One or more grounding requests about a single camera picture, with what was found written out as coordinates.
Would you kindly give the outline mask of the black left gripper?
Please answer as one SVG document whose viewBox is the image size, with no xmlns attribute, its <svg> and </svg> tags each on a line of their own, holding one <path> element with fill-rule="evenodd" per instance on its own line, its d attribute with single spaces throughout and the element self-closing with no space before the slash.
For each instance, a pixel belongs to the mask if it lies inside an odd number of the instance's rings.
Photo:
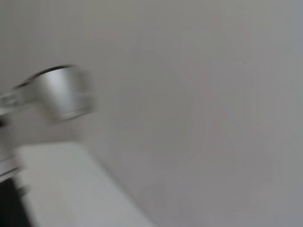
<svg viewBox="0 0 303 227">
<path fill-rule="evenodd" d="M 31 227 L 12 178 L 0 183 L 0 227 Z"/>
</svg>

